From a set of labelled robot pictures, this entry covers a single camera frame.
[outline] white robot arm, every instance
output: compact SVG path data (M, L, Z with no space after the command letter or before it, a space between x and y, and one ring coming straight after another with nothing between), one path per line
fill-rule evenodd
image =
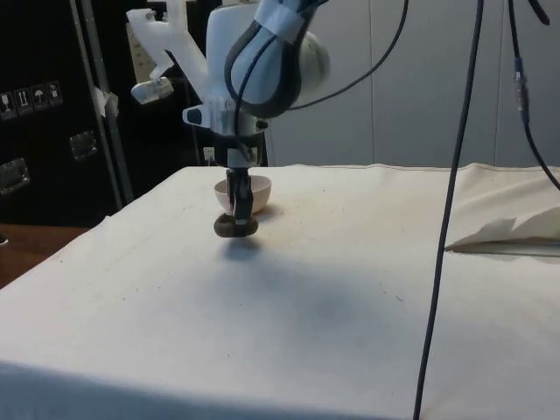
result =
M185 0L166 0L167 19L151 9L127 13L137 39L157 64L152 81L132 94L148 102L169 94L163 74L177 61L202 104L185 109L187 124L210 129L215 156L227 167L231 214L216 221L220 236L252 235L253 196L248 169L260 164L266 119L280 116L314 91L329 73L329 58L307 31L326 0L261 0L214 10L208 20L206 57L188 31Z

